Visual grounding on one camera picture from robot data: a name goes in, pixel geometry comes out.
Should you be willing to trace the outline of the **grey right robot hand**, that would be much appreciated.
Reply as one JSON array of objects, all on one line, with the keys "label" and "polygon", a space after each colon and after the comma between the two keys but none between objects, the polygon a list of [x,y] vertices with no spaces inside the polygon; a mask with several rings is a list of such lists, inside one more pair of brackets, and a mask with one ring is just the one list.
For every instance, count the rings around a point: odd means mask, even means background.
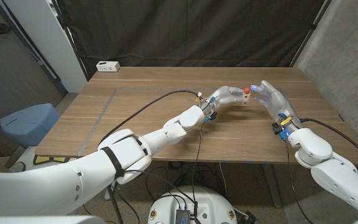
[{"label": "grey right robot hand", "polygon": [[292,133],[304,128],[287,98],[269,82],[262,80],[260,86],[251,85],[251,90],[261,95],[255,99],[267,108],[270,116],[286,131]]}]

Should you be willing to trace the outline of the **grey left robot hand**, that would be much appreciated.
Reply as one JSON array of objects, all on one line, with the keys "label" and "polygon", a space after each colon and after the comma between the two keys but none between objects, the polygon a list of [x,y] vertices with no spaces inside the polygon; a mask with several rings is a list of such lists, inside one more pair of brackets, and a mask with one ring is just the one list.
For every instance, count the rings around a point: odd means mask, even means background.
[{"label": "grey left robot hand", "polygon": [[201,109],[205,115],[208,115],[216,111],[221,105],[247,103],[248,99],[242,97],[243,93],[243,88],[222,86],[202,102]]}]

